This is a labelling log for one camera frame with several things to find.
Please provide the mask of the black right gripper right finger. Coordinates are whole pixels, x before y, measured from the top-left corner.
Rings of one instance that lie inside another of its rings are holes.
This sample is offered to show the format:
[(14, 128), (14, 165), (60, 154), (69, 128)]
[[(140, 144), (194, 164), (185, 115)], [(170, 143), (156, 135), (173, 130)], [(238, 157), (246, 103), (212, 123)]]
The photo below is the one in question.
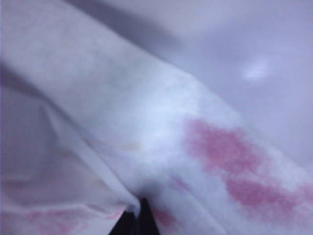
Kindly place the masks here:
[(140, 206), (140, 214), (137, 218), (137, 234), (159, 235), (159, 230), (146, 198), (140, 200)]

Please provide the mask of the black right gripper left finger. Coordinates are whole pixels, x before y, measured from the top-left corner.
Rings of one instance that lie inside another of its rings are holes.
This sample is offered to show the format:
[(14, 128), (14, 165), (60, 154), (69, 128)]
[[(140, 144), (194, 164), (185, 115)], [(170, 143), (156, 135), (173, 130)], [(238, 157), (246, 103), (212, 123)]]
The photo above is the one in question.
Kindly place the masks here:
[(137, 235), (138, 223), (133, 212), (124, 211), (110, 231), (110, 235)]

